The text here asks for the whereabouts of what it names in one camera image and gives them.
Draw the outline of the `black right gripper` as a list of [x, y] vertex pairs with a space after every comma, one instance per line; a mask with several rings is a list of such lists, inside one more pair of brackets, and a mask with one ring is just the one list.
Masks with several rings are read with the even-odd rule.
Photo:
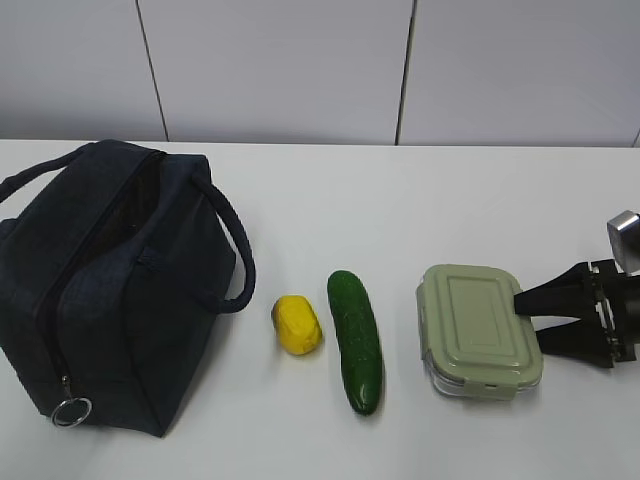
[[602, 310], [604, 326], [583, 321], [536, 332], [543, 354], [578, 360], [599, 368], [637, 359], [639, 276], [619, 272], [612, 259], [580, 262], [558, 277], [514, 296], [524, 316], [594, 318]]

